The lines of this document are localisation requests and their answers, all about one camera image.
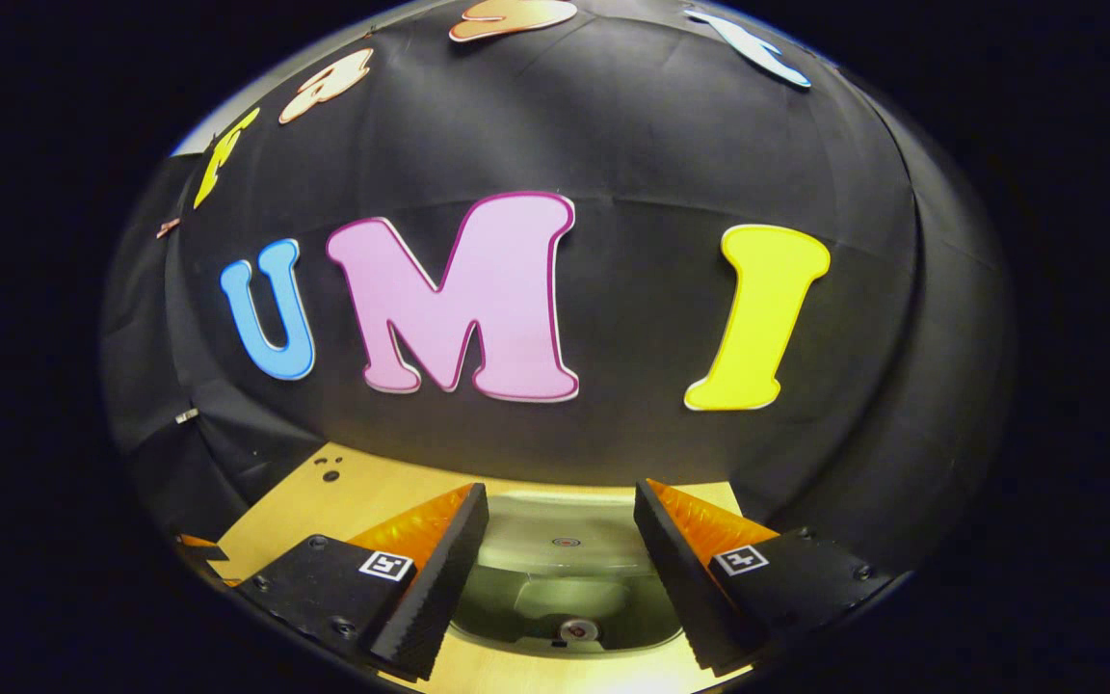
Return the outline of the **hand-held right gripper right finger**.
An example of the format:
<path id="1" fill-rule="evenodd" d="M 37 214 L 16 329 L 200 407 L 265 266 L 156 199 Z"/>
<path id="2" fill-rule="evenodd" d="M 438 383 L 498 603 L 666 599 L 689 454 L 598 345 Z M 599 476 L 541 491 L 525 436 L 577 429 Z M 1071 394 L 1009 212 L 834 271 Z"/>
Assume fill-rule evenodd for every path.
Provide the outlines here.
<path id="1" fill-rule="evenodd" d="M 777 532 L 657 480 L 636 484 L 634 520 L 714 675 L 793 657 L 894 590 L 892 572 L 819 531 Z"/>

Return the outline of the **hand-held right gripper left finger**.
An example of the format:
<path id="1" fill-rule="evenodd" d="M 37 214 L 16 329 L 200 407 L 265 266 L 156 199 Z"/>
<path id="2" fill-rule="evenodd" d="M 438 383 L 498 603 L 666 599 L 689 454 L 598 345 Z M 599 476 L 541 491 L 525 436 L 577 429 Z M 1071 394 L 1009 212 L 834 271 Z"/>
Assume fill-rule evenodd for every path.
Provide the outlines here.
<path id="1" fill-rule="evenodd" d="M 312 533 L 233 592 L 352 666 L 428 680 L 488 521 L 485 485 L 462 485 L 349 541 Z"/>

